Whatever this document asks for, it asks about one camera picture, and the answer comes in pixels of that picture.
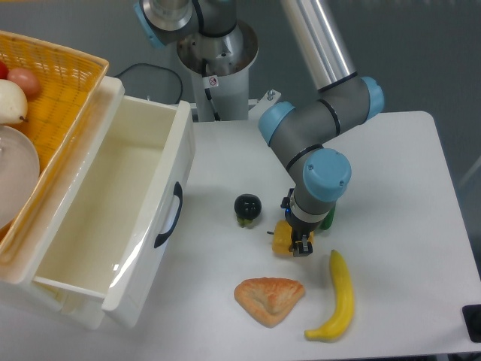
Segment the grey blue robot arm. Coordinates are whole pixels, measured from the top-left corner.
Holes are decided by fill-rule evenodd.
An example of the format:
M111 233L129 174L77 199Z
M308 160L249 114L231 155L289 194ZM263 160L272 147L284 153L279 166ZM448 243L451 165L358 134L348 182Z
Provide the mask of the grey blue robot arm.
M282 8L318 90L296 108L267 93L255 106L259 131L294 181L283 199L289 251L308 256L310 234L332 215L351 177L350 163L327 141L365 123L384 107L381 87L360 77L324 1L284 1ZM198 120L246 120L249 69L259 43L233 1L138 1L135 13L154 47L175 44L189 70Z

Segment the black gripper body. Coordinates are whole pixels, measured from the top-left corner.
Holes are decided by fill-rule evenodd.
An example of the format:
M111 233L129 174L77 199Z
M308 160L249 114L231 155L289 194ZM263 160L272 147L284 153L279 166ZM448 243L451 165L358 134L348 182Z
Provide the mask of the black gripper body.
M296 202L294 188L290 188L281 202L286 222L291 226L292 242L303 242L309 234L322 222L322 214L309 214Z

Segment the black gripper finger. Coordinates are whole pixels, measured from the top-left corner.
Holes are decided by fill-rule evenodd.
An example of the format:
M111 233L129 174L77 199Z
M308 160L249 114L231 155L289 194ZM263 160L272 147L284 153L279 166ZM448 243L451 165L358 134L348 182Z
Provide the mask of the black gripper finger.
M312 241L306 235L302 235L300 239L292 240L289 251L294 257L309 256L313 252Z

